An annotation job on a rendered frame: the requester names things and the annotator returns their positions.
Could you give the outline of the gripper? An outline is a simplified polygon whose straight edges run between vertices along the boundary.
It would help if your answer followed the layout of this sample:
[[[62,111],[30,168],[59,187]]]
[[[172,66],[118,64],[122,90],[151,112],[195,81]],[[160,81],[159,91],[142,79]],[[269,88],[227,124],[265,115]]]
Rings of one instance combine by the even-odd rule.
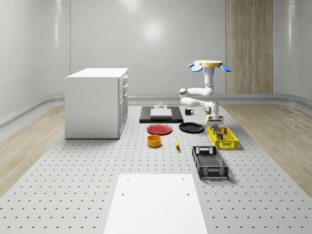
[[[223,116],[219,116],[217,119],[213,119],[212,116],[206,116],[206,124],[212,128],[212,133],[216,133],[219,125],[224,124],[224,118]]]

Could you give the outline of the black plate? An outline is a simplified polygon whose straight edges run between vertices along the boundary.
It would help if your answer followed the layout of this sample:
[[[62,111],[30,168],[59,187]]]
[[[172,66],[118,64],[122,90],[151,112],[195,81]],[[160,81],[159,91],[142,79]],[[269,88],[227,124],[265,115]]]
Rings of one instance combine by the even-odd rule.
[[[179,125],[179,129],[186,133],[196,134],[204,131],[204,127],[199,123],[184,122]]]

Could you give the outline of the yellow basket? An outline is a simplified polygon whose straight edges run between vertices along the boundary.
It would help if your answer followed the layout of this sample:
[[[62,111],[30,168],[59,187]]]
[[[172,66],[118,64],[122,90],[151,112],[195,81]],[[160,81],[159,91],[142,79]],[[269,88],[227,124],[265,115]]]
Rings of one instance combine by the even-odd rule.
[[[217,134],[222,134],[223,139],[219,139]],[[228,127],[218,127],[218,130],[215,133],[212,132],[211,127],[208,127],[208,136],[212,144],[219,149],[238,148],[238,139]]]

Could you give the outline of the dark grey basket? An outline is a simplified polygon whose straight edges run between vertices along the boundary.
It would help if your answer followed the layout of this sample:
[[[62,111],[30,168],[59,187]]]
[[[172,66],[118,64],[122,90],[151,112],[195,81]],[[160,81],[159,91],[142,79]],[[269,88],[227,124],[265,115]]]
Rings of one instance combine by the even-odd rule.
[[[201,178],[227,178],[228,165],[215,146],[193,146],[193,159]]]

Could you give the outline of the red plate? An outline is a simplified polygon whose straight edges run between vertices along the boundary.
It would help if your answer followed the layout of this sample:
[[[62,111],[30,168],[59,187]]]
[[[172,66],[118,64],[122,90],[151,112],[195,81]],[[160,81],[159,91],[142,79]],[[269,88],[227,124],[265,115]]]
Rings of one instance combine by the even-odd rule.
[[[172,128],[167,124],[152,124],[147,127],[147,132],[152,135],[167,135],[172,132]]]

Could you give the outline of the yellow bowl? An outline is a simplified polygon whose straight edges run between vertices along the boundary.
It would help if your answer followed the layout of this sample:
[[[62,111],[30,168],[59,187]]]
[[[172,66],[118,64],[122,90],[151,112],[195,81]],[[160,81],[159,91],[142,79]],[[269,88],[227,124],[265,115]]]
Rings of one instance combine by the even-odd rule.
[[[161,145],[161,136],[149,135],[147,137],[147,145],[153,148],[159,147]]]

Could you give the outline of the black stove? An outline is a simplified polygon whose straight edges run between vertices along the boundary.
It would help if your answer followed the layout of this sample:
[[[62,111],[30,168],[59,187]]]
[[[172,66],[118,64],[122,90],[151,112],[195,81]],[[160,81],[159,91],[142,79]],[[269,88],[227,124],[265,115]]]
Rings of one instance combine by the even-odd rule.
[[[168,106],[164,105],[161,108],[162,111],[168,109],[171,110],[171,117],[151,117],[151,110],[157,107],[157,105],[152,106],[142,106],[141,114],[139,118],[139,123],[183,123],[183,117],[178,106]]]

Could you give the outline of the white board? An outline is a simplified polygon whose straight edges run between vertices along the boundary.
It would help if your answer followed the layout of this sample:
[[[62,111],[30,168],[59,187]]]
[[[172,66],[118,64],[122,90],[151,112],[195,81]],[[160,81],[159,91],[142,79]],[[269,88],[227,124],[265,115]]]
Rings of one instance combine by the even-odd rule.
[[[120,174],[104,234],[207,234],[191,174]]]

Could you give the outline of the white cabinet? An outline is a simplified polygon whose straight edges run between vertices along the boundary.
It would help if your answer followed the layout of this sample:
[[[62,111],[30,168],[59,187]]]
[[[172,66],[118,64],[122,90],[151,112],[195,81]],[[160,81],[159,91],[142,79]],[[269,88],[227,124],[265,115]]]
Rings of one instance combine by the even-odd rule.
[[[86,68],[65,79],[65,138],[119,139],[128,116],[128,68]]]

